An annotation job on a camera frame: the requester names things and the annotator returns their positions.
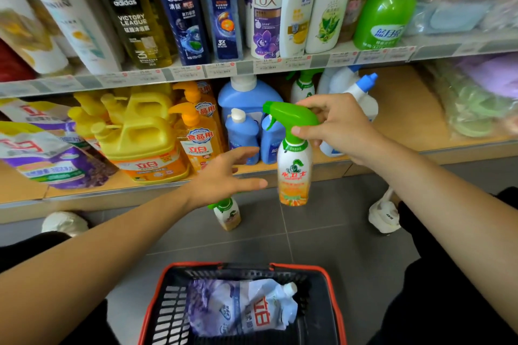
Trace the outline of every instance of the white sneaker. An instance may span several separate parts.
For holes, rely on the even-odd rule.
[[[381,233],[392,233],[401,228],[399,225],[399,213],[396,205],[390,201],[394,190],[388,188],[383,197],[374,203],[369,209],[369,222]]]
[[[77,214],[69,211],[56,211],[49,214],[42,224],[42,233],[58,231],[75,237],[88,230],[88,223]]]

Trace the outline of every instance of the black pants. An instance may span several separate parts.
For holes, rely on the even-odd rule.
[[[516,187],[497,198],[518,209]],[[381,330],[369,345],[518,344],[516,333],[408,206],[401,202],[398,211],[421,258],[406,269],[403,290],[389,305]]]
[[[0,272],[9,270],[27,259],[68,240],[70,236],[62,232],[45,232],[10,246],[0,247]],[[108,301],[103,300],[70,333],[61,344],[66,345],[119,345],[108,325]]]

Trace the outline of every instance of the shopping basket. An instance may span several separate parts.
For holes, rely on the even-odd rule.
[[[297,318],[286,330],[202,338],[194,335],[187,318],[186,290],[195,279],[294,282],[298,291]],[[346,345],[346,331],[331,279],[318,266],[270,263],[261,268],[228,263],[182,262],[169,265],[160,277],[144,317],[139,345],[304,344]]]

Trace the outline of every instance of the forearm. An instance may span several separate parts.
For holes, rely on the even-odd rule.
[[[383,177],[518,332],[518,211],[390,140],[366,165]]]
[[[59,343],[191,206],[177,189],[1,274],[2,342]]]

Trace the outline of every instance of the store shelf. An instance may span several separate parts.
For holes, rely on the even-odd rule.
[[[171,67],[136,70],[125,65],[124,72],[91,75],[83,68],[74,76],[39,78],[37,80],[0,84],[0,98],[68,93],[81,90],[115,88],[224,78],[244,74],[264,74],[309,68],[340,67],[352,64],[409,62],[468,54],[487,54],[518,50],[518,30],[494,32],[473,30],[465,34],[404,37],[397,48],[359,51],[349,41],[321,54],[306,54],[296,58],[258,60],[246,50],[244,60],[184,67],[177,59]]]
[[[363,73],[372,73],[372,71],[364,70]],[[370,93],[378,100],[380,112],[378,118],[374,121],[374,125],[389,138],[425,154],[477,148],[486,145],[518,143],[518,140],[514,140],[510,136],[495,136],[484,139],[451,139],[450,131],[444,121],[441,105],[427,89],[413,67],[384,67],[377,68],[375,71],[378,73],[379,79],[376,87]],[[274,83],[276,85],[284,85],[284,87],[280,88],[281,93],[289,85],[289,82],[281,79]],[[341,169],[341,166],[344,166],[346,170],[346,167],[350,165],[350,160],[347,156],[329,158],[324,156],[319,149],[316,149],[314,164],[315,170],[327,168],[328,165],[338,170]],[[269,180],[275,182],[276,168],[276,164],[241,165],[237,174],[242,177],[269,176]],[[328,178],[341,177],[345,173],[345,171],[340,172],[338,176]],[[3,207],[16,202],[20,203],[21,201],[35,199],[63,201],[121,193],[133,194],[150,190],[159,193],[161,189],[184,184],[190,179],[187,178],[163,185],[140,186],[124,173],[119,172],[101,187],[83,190],[58,190],[32,182],[1,162],[0,173],[2,174],[0,181],[0,206]],[[125,205],[127,206],[125,201],[120,201],[118,207]]]

